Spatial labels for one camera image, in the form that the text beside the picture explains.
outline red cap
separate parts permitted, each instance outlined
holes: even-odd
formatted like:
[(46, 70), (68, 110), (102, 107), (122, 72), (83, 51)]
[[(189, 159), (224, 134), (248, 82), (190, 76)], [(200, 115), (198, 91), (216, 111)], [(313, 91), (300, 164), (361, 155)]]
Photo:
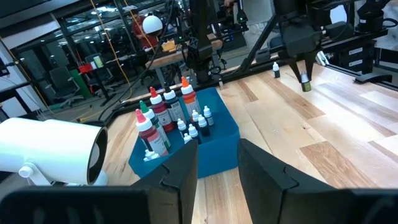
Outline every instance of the red cap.
[(185, 77), (181, 78), (182, 80), (182, 87), (188, 87), (189, 86), (189, 82)]
[(146, 118), (144, 117), (144, 115), (142, 114), (140, 109), (136, 109), (136, 116), (137, 116), (138, 123), (145, 122)]
[(151, 97), (156, 97), (157, 96), (157, 93), (156, 93), (154, 87), (152, 87), (152, 86), (149, 87), (149, 90), (150, 90), (150, 96)]

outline white cylindrical light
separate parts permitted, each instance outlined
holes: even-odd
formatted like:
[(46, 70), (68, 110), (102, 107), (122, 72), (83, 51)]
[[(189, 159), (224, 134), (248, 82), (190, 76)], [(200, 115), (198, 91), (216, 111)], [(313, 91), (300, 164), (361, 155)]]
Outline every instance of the white cylindrical light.
[(157, 16), (148, 16), (142, 22), (144, 32), (149, 35), (159, 35), (163, 29), (163, 23)]
[(19, 172), (28, 162), (50, 181), (91, 185), (101, 172), (107, 142), (106, 128), (11, 118), (0, 124), (0, 170)]

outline blue foam block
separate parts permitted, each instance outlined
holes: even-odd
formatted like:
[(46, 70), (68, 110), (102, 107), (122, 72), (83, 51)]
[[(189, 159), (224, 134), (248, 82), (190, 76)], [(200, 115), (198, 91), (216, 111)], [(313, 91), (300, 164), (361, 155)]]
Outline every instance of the blue foam block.
[[(210, 108), (215, 124), (210, 127), (210, 136), (201, 137), (201, 144), (198, 148), (198, 178), (217, 174), (238, 166), (238, 141), (239, 128), (229, 113), (224, 102), (215, 88), (207, 88), (197, 93), (201, 110), (207, 106)], [(187, 109), (180, 98), (187, 121), (189, 121)], [(157, 166), (165, 161), (183, 146), (180, 131), (176, 128), (167, 133), (171, 142), (168, 156), (152, 161), (144, 162), (145, 145), (137, 139), (132, 150), (129, 165), (139, 177), (143, 178), (152, 172)]]

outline green cap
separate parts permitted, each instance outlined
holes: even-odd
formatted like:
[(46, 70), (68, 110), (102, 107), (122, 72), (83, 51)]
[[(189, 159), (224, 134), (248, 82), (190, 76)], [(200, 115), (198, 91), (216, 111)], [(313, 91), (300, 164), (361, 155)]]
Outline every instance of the green cap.
[(149, 111), (149, 109), (148, 109), (148, 107), (147, 107), (147, 105), (142, 101), (142, 100), (140, 100), (140, 102), (139, 102), (139, 106), (141, 107), (141, 111), (142, 111), (142, 113), (146, 113), (146, 112), (148, 112)]

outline light wood surface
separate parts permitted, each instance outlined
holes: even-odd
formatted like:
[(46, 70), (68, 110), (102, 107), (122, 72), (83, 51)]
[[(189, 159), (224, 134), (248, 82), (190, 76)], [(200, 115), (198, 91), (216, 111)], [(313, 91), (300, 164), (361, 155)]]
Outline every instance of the light wood surface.
[[(214, 34), (208, 34), (207, 37), (209, 38), (209, 40), (215, 38), (216, 36)], [(223, 46), (223, 41), (221, 40), (214, 40), (211, 42), (211, 46), (213, 46), (213, 50), (218, 50), (220, 48), (222, 48)], [(165, 65), (170, 65), (171, 63), (175, 63), (175, 62), (179, 62), (183, 60), (183, 56), (182, 56), (182, 52), (178, 51), (175, 52), (174, 54), (170, 54), (161, 58), (157, 58), (154, 60), (154, 62), (152, 63), (152, 65), (149, 67), (149, 69), (155, 69), (155, 68), (159, 68), (159, 67), (163, 67)], [(148, 67), (150, 64), (150, 62), (147, 62), (145, 64), (146, 67)]]
[[(304, 93), (289, 67), (280, 74), (218, 88), (242, 138), (337, 188), (398, 187), (397, 92), (315, 65), (313, 90)], [(109, 129), (110, 185), (139, 179), (127, 163), (135, 122), (134, 113), (124, 114)], [(198, 180), (192, 223), (251, 223), (238, 169)]]

